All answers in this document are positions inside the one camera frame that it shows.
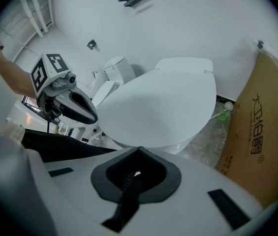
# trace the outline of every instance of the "toilet seat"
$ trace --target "toilet seat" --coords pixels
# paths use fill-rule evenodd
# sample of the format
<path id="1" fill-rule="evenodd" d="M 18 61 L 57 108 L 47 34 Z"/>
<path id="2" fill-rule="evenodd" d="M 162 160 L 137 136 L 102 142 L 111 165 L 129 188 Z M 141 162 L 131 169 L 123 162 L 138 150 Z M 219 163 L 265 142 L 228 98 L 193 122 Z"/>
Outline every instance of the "toilet seat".
<path id="1" fill-rule="evenodd" d="M 195 60 L 188 59 L 189 64 Z M 216 103 L 212 62 L 208 61 L 207 69 L 188 70 L 176 62 L 176 66 L 171 63 L 172 69 L 164 65 L 128 82 L 98 107 L 100 128 L 129 147 L 160 148 L 195 136 L 209 121 Z"/>

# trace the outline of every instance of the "black strap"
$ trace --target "black strap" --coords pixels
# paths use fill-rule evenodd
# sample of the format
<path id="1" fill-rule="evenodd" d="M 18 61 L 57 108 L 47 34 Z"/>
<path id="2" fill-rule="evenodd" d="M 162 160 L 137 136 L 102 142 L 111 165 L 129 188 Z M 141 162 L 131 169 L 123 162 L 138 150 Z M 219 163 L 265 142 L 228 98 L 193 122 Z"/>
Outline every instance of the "black strap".
<path id="1" fill-rule="evenodd" d="M 68 167 L 68 168 L 63 168 L 63 169 L 59 169 L 59 170 L 49 171 L 48 173 L 51 177 L 56 177 L 56 176 L 60 176 L 60 175 L 63 175 L 63 174 L 70 173 L 72 171 L 73 170 Z"/>
<path id="2" fill-rule="evenodd" d="M 208 194 L 234 230 L 250 220 L 222 189 L 209 191 Z"/>
<path id="3" fill-rule="evenodd" d="M 136 175 L 124 191 L 115 214 L 102 225 L 117 233 L 120 232 L 139 209 L 139 195 L 143 190 L 144 183 L 141 174 Z"/>

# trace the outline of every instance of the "human arm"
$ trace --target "human arm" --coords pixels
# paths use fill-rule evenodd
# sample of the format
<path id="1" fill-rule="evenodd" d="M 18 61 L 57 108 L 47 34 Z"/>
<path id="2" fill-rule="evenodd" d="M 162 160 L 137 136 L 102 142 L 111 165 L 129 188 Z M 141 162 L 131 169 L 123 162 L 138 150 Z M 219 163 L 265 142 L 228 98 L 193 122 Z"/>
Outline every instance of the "human arm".
<path id="1" fill-rule="evenodd" d="M 8 86 L 17 94 L 36 99 L 31 83 L 30 74 L 23 71 L 17 64 L 5 58 L 1 52 L 3 45 L 0 41 L 0 75 Z"/>
<path id="2" fill-rule="evenodd" d="M 15 93 L 36 99 L 36 94 L 31 83 L 31 75 L 22 70 L 17 64 L 7 60 L 1 49 L 0 75 Z"/>

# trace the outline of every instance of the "toilet tank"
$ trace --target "toilet tank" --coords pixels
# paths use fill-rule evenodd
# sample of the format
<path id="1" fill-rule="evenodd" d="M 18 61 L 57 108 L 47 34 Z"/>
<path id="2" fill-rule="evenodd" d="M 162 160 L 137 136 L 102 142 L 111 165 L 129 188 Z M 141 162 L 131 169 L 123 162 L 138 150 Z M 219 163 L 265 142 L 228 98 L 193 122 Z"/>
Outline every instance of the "toilet tank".
<path id="1" fill-rule="evenodd" d="M 104 66 L 105 73 L 110 81 L 123 85 L 135 78 L 134 71 L 124 57 L 114 57 Z"/>

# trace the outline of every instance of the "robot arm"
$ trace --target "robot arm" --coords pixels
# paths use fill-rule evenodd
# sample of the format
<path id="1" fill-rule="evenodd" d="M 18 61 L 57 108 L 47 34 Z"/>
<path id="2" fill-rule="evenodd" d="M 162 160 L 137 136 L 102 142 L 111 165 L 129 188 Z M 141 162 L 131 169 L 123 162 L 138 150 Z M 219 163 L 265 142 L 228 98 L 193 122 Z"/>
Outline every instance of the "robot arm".
<path id="1" fill-rule="evenodd" d="M 51 122 L 59 115 L 85 123 L 97 121 L 91 99 L 76 87 L 76 75 L 60 54 L 42 54 L 31 71 L 37 104 Z"/>

